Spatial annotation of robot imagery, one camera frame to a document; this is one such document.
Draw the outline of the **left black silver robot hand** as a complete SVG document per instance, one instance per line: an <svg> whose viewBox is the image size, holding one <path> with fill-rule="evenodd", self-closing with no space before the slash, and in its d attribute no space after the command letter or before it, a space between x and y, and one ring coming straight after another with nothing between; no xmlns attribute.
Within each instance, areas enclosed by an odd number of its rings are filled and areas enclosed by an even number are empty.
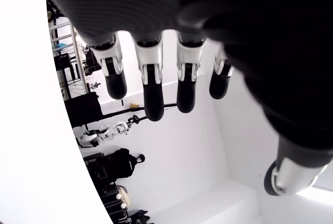
<svg viewBox="0 0 333 224"><path fill-rule="evenodd" d="M207 39L219 42L210 95L233 69L279 135L264 188L296 194L332 161L332 0L52 0L92 50L114 99L127 92L119 31L134 41L149 119L163 115L162 33L177 32L177 106L190 112Z"/></svg>

